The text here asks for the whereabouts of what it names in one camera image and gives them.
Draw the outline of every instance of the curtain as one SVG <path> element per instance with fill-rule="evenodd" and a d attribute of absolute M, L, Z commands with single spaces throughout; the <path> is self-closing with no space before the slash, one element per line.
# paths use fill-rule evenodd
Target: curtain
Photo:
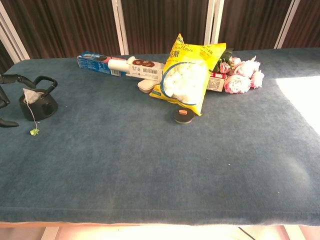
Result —
<path fill-rule="evenodd" d="M 1 0 L 30 58 L 119 55 L 111 0 Z"/>
<path fill-rule="evenodd" d="M 290 28 L 285 36 L 283 48 L 320 47 L 320 1 L 301 0 Z"/>
<path fill-rule="evenodd" d="M 0 41 L 0 74 L 3 74 L 11 66 L 14 65 L 9 53 L 7 52 L 5 46 Z"/>
<path fill-rule="evenodd" d="M 179 33 L 203 45 L 208 0 L 122 0 L 130 54 L 169 53 Z"/>
<path fill-rule="evenodd" d="M 225 0 L 219 43 L 234 50 L 273 49 L 291 0 Z"/>

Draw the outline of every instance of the pink flower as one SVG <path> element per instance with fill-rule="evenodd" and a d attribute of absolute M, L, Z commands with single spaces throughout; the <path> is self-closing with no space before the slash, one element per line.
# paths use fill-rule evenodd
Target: pink flower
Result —
<path fill-rule="evenodd" d="M 234 75 L 241 75 L 251 78 L 254 72 L 259 71 L 260 62 L 255 61 L 256 57 L 251 60 L 242 61 L 233 71 Z"/>
<path fill-rule="evenodd" d="M 226 62 L 220 63 L 220 73 L 226 74 L 227 72 L 230 71 L 230 66 Z"/>
<path fill-rule="evenodd" d="M 264 74 L 260 71 L 255 71 L 251 77 L 251 87 L 254 89 L 262 87 L 262 80 L 264 79 Z"/>
<path fill-rule="evenodd" d="M 241 75 L 231 75 L 224 82 L 224 90 L 230 94 L 244 94 L 251 86 L 251 80 Z"/>
<path fill-rule="evenodd" d="M 241 59 L 239 57 L 232 57 L 231 56 L 229 61 L 232 64 L 233 67 L 236 67 L 241 63 Z"/>
<path fill-rule="evenodd" d="M 238 67 L 239 65 L 241 65 L 242 63 L 244 63 L 244 61 L 240 62 L 237 66 L 232 66 L 231 69 L 230 69 L 230 71 L 228 72 L 228 75 L 237 75 L 237 74 L 239 74 L 239 73 L 235 73 L 235 70 L 236 70 L 237 67 Z"/>

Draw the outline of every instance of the white tube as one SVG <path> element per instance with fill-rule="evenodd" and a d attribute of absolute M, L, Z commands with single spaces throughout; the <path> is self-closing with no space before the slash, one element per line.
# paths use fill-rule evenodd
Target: white tube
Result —
<path fill-rule="evenodd" d="M 111 70 L 118 70 L 121 72 L 129 73 L 130 72 L 130 64 L 127 61 L 110 59 L 108 61 L 108 68 Z"/>
<path fill-rule="evenodd" d="M 126 62 L 128 64 L 132 64 L 134 60 L 136 60 L 136 58 L 134 56 L 131 56 L 131 57 L 128 58 L 128 60 Z"/>

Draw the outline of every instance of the tea bag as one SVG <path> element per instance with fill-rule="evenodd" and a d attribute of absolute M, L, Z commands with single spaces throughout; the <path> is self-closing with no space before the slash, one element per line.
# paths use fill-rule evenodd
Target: tea bag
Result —
<path fill-rule="evenodd" d="M 41 97 L 41 92 L 32 91 L 23 88 L 25 100 L 28 104 L 33 104 Z"/>

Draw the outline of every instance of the marshmallow bag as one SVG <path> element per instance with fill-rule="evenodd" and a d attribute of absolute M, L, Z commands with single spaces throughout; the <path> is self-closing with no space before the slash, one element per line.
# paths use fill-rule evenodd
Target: marshmallow bag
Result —
<path fill-rule="evenodd" d="M 204 46 L 185 44 L 179 34 L 163 68 L 161 82 L 150 96 L 179 104 L 201 116 L 210 70 L 225 50 L 225 43 Z"/>

